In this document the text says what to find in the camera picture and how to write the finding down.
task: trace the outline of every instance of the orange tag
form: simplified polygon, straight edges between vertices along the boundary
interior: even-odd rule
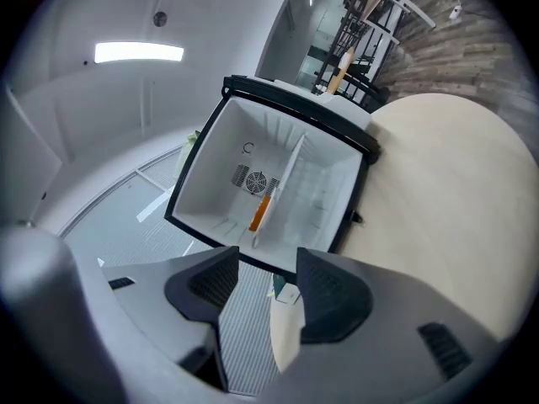
[[[254,213],[253,221],[251,221],[251,226],[249,227],[249,230],[251,232],[256,232],[257,229],[260,226],[260,222],[262,221],[262,217],[264,217],[264,213],[266,212],[266,209],[268,208],[268,204],[270,203],[271,197],[268,195],[265,195],[262,198],[262,202],[260,202],[260,205],[256,212]]]

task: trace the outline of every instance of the gray floor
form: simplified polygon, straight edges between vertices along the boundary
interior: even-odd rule
[[[178,153],[141,171],[168,189]],[[73,254],[103,268],[161,262],[209,247],[163,219],[168,199],[144,220],[163,191],[133,174],[102,198],[64,236]],[[270,273],[240,264],[239,282],[220,317],[221,348],[230,392],[257,395],[278,375],[270,342]]]

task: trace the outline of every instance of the small light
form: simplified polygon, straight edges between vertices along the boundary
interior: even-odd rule
[[[184,48],[143,42],[104,42],[95,45],[96,63],[118,60],[181,61]]]

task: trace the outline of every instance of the round table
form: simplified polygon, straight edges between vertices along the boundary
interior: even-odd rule
[[[448,94],[378,109],[369,131],[383,148],[339,253],[412,275],[499,342],[520,327],[535,293],[539,170],[496,114]],[[282,371],[299,351],[303,304],[275,299],[270,335]]]

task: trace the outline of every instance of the fan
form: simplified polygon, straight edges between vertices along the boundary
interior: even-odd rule
[[[247,190],[251,193],[260,193],[266,188],[266,177],[261,172],[253,172],[245,180]]]

